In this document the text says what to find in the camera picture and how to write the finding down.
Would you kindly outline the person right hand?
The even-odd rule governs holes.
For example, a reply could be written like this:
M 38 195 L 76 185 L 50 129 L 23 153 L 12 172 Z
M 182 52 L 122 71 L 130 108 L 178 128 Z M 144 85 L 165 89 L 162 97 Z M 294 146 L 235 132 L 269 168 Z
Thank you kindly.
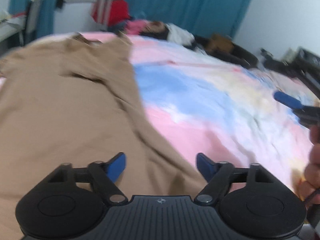
M 304 181 L 297 187 L 302 200 L 306 200 L 319 189 L 319 124 L 310 127 L 310 141 L 313 146 L 309 153 L 309 163 L 304 170 Z

